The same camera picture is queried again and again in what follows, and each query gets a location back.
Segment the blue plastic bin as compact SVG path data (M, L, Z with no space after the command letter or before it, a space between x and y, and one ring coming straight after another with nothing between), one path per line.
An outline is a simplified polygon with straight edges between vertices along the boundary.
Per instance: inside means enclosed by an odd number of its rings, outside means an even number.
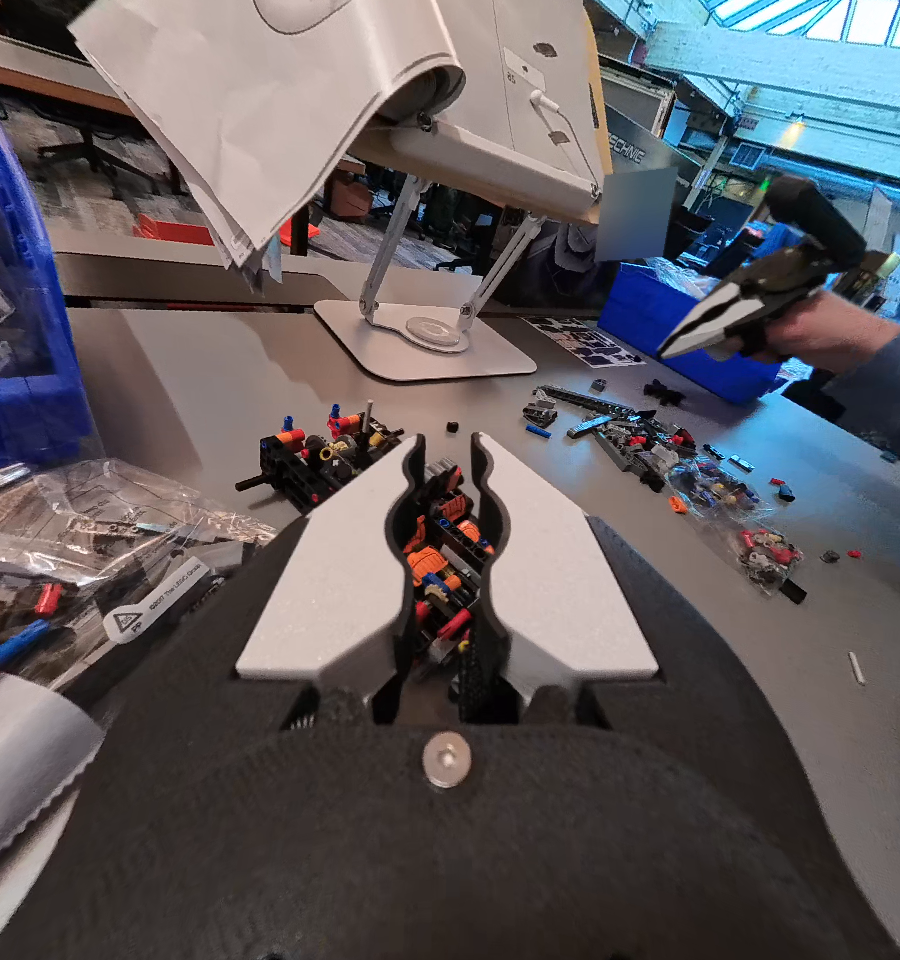
M94 432L50 236L0 124L0 467L77 459Z
M658 280L648 268L624 263L612 284L598 326L640 353L656 358L660 345L697 303L695 297ZM755 401L782 384L780 366L741 357L717 361L701 350L664 365L737 405Z

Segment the clear bag of lego parts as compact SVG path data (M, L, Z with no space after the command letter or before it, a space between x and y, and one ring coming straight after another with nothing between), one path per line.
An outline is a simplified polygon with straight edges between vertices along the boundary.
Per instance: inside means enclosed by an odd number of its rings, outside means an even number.
M0 468L0 677L55 692L116 678L275 537L119 460Z

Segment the partly built lego model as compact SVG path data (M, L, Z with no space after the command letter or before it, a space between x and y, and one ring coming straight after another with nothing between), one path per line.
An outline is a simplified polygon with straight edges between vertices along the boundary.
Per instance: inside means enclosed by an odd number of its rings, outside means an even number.
M237 491L269 486L307 518L408 437L378 420L372 404L362 414L343 416L339 405L331 413L326 437L306 435L287 416L280 433L261 440L260 474L240 482ZM425 463L414 497L415 530L403 546L415 600L410 664L431 670L467 654L481 574L494 553L464 483L456 462Z

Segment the small bag of blue pieces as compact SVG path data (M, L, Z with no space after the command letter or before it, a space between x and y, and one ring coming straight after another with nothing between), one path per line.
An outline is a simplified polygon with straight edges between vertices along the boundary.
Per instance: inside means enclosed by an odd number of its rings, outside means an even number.
M767 507L749 484L708 457L682 460L669 471L666 482L690 514L704 519L756 517Z

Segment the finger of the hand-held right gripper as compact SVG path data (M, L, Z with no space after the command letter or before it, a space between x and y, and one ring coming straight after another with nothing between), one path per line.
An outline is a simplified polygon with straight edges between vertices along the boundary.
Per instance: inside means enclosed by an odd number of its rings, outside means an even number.
M714 346L727 339L727 330L751 314L751 299L728 283L701 301L674 330L676 346Z
M694 318L687 318L661 343L658 359L674 359L715 347L732 336L729 331L741 323L742 317L740 311L708 311Z

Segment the white instruction booklet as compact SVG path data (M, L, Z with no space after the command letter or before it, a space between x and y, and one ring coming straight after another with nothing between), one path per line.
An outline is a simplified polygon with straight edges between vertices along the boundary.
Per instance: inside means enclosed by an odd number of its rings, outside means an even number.
M437 2L100 1L75 46L182 174L244 267L372 121L454 103L466 74Z

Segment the black office chair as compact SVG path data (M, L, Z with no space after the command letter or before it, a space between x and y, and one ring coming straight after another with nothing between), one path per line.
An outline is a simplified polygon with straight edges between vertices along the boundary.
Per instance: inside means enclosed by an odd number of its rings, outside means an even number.
M125 174L145 185L150 196L161 197L163 191L156 174L145 171L122 156L108 150L104 141L145 142L149 139L142 126L133 121L102 120L86 115L72 114L60 120L72 128L78 140L37 149L36 179L39 183L48 183L51 170L55 167L84 162L92 174L103 176L116 201L125 201L124 183L120 179Z

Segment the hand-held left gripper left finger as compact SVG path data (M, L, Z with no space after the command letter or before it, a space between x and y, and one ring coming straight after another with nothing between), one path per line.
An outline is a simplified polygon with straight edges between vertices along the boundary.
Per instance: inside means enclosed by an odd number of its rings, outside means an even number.
M426 452L425 436L409 435L304 518L236 661L240 680L345 692L374 723L396 723L417 630L403 546Z

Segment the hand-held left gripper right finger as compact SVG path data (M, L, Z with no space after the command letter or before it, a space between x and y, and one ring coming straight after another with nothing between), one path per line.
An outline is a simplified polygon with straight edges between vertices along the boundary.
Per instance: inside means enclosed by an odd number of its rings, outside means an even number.
M489 434L471 436L478 525L494 549L471 630L471 722L497 723L543 689L660 671L588 514Z

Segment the small bag of red pieces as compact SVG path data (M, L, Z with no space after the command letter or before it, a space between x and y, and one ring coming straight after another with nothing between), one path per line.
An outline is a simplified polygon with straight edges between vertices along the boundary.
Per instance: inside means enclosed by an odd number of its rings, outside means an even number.
M803 551L775 529L744 529L733 546L739 569L766 595L779 593L804 560Z

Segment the white folding stand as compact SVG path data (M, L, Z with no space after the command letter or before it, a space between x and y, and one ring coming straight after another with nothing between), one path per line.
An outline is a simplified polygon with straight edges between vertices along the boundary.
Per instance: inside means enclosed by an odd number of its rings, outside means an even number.
M408 175L357 302L314 311L367 372L392 382L532 374L529 356L480 311L546 220L596 225L610 147L597 114L599 58L580 1L436 2L464 86L441 111L378 122L358 157ZM427 186L524 210L525 218L477 290L459 307L385 302L382 285Z

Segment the person's right forearm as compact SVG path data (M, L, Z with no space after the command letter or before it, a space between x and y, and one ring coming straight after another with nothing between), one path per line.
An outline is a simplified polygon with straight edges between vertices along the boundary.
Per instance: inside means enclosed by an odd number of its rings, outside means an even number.
M824 390L842 409L838 418L842 428L881 443L900 458L900 334Z

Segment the pile of lego pieces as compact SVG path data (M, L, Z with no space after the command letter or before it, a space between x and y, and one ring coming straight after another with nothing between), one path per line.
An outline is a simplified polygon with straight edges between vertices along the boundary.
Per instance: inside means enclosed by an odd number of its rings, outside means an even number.
M525 406L531 402L552 402L557 412L562 404L584 413L585 417L568 429L567 439L593 439L621 472L633 474L657 494L667 486L667 474L676 464L700 455L690 433L666 425L655 409L640 411L555 385L535 388Z

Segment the person's right hand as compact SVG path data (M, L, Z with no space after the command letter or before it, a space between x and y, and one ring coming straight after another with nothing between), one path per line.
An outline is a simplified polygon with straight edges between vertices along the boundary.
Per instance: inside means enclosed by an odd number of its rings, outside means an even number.
M830 374L843 375L874 360L899 337L899 323L821 291L767 324L766 345L754 359L775 364L796 358Z

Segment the wooden desk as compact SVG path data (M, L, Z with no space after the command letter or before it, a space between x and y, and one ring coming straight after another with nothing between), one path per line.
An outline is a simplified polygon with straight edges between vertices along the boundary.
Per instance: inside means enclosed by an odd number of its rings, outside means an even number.
M0 85L95 110L133 117L89 63L0 36Z

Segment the sticker sheet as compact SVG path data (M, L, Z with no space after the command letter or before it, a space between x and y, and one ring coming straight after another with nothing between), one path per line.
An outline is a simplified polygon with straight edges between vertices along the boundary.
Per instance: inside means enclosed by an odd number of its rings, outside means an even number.
M644 366L644 359L593 322L579 318L523 317L534 330L584 363L591 370Z

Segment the crumpled clear plastic bags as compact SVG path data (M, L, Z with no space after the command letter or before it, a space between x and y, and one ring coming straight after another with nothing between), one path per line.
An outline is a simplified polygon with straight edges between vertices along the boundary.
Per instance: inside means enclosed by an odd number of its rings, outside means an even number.
M710 296L721 281L663 257L647 258L645 265L665 286L699 302Z

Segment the dark lego box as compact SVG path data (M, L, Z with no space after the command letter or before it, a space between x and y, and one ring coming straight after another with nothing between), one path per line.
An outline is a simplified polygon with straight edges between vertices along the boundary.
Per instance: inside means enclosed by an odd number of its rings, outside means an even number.
M547 220L491 307L530 312L604 306L623 261L677 250L677 220L697 166L615 106L605 106L612 172L597 225Z

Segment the red plastic object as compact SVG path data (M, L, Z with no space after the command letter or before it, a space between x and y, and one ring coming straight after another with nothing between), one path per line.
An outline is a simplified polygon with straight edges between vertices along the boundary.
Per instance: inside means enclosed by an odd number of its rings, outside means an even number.
M191 246L214 247L215 243L209 228L185 222L156 220L146 214L139 214L132 228L136 238L153 241L187 244Z

